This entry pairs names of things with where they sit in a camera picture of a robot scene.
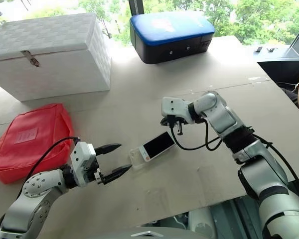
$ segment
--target box lid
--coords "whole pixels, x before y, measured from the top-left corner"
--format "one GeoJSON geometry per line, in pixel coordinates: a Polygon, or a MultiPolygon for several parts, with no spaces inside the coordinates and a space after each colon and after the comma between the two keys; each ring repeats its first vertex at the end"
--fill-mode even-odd
{"type": "Polygon", "coordinates": [[[24,57],[23,50],[37,55],[87,49],[95,18],[81,13],[6,22],[0,27],[0,61],[24,57]]]}
{"type": "Polygon", "coordinates": [[[134,15],[130,22],[145,44],[156,46],[214,34],[214,26],[197,11],[171,11],[134,15]]]}

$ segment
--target table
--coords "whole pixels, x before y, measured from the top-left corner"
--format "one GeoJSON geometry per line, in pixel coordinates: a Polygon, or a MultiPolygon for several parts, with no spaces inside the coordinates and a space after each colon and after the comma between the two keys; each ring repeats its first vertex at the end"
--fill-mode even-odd
{"type": "MultiPolygon", "coordinates": [[[[63,103],[83,141],[95,147],[122,144],[98,157],[108,173],[130,163],[131,149],[168,130],[159,124],[162,97],[194,100],[208,90],[216,90],[246,125],[273,142],[299,176],[299,110],[233,36],[214,38],[205,53],[158,65],[146,65],[134,49],[123,49],[112,59],[109,92],[19,102],[0,90],[0,136],[18,113],[63,103]]],[[[183,132],[179,141],[187,147],[204,142],[204,126],[185,126],[183,132]]],[[[214,152],[173,147],[111,184],[70,190],[54,203],[40,238],[87,238],[243,196],[238,169],[224,144],[214,152]]],[[[0,216],[20,186],[0,182],[0,216]]]]}

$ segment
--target smartphone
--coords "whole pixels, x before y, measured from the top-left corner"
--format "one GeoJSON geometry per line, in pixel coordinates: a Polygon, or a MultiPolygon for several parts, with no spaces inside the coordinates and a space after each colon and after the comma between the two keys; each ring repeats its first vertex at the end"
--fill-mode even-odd
{"type": "Polygon", "coordinates": [[[143,144],[139,149],[145,162],[149,162],[174,145],[174,140],[170,137],[168,132],[165,132],[143,144]]]}

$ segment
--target blue case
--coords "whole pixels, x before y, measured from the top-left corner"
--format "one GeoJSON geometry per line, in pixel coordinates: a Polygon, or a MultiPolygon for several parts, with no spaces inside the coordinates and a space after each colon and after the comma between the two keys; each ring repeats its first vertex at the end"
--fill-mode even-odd
{"type": "Polygon", "coordinates": [[[131,42],[147,64],[207,51],[214,26],[196,11],[159,12],[132,16],[131,42]]]}

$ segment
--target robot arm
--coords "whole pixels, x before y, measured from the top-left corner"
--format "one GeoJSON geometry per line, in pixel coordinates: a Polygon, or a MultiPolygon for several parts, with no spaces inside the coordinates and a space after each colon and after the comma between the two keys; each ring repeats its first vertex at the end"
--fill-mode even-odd
{"type": "Polygon", "coordinates": [[[299,238],[299,197],[288,189],[284,170],[217,92],[209,91],[194,102],[165,97],[161,111],[170,128],[208,118],[235,161],[242,164],[238,177],[247,194],[260,202],[263,234],[299,238]]]}
{"type": "Polygon", "coordinates": [[[92,144],[77,142],[72,153],[72,167],[64,165],[59,169],[41,172],[29,178],[18,199],[6,212],[0,226],[0,239],[37,238],[54,201],[69,189],[85,187],[89,182],[107,184],[129,170],[126,165],[103,176],[96,156],[113,151],[120,144],[109,144],[93,148],[92,144]]]}

